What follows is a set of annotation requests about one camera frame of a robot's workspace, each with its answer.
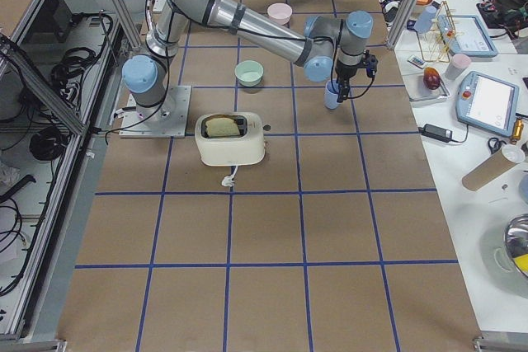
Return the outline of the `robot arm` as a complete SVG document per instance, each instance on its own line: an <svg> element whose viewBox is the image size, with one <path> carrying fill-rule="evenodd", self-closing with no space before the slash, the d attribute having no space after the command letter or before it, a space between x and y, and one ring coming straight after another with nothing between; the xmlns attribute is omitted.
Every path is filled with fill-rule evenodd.
<svg viewBox="0 0 528 352"><path fill-rule="evenodd" d="M142 52L122 68L139 121L151 128L173 113L168 73L190 22L240 36L301 67L312 82L335 77L340 102L352 97L350 80L359 70L364 69L370 80L377 73L378 60L365 47L373 27L367 12L352 12L345 19L313 17L300 35L234 0L166 0Z"/></svg>

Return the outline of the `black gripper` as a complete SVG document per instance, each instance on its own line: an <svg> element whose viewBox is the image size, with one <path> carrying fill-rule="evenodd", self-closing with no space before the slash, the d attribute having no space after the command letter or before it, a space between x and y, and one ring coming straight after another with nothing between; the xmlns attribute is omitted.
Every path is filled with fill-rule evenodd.
<svg viewBox="0 0 528 352"><path fill-rule="evenodd" d="M342 49L338 51L337 65L337 102L343 103L349 99L350 79L353 78L360 69L366 71L366 76L375 80L378 69L378 59L369 50L364 50L360 54L349 54Z"/></svg>

